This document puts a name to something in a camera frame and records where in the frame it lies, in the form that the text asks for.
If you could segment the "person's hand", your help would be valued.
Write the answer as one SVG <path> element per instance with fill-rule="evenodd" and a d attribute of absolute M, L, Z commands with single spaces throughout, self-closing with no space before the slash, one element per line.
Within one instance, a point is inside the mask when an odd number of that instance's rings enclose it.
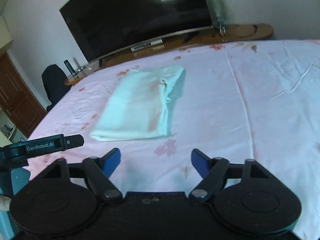
<path fill-rule="evenodd" d="M 11 198 L 5 195 L 0 195 L 0 211 L 8 212 L 10 209 Z"/>

